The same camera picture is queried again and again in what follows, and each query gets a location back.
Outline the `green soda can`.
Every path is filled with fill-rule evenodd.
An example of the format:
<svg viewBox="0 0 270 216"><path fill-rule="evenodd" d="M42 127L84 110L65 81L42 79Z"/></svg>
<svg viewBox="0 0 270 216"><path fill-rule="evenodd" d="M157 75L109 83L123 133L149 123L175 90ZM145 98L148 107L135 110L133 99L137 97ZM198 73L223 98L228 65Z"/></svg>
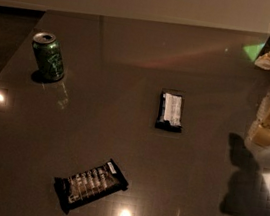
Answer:
<svg viewBox="0 0 270 216"><path fill-rule="evenodd" d="M61 49L55 34L38 32L33 37L33 51L39 73L46 82L59 81L64 76Z"/></svg>

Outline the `chocolate rxbar wrapper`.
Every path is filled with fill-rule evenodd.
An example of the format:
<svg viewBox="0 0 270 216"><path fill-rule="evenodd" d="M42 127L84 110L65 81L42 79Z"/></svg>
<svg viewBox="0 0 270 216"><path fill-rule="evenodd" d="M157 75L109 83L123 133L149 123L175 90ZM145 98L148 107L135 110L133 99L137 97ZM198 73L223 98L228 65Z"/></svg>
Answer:
<svg viewBox="0 0 270 216"><path fill-rule="evenodd" d="M128 189L129 183L120 168L110 159L105 164L77 173L68 178L55 177L54 189L60 208L68 214L109 194Z"/></svg>

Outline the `blueberry rxbar wrapper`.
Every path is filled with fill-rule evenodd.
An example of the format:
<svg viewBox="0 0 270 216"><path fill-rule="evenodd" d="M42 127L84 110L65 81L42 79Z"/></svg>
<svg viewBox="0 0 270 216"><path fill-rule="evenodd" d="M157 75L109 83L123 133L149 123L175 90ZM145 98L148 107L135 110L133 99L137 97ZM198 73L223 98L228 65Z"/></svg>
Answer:
<svg viewBox="0 0 270 216"><path fill-rule="evenodd" d="M180 94L163 91L160 94L160 106L155 127L164 131L181 132L183 97Z"/></svg>

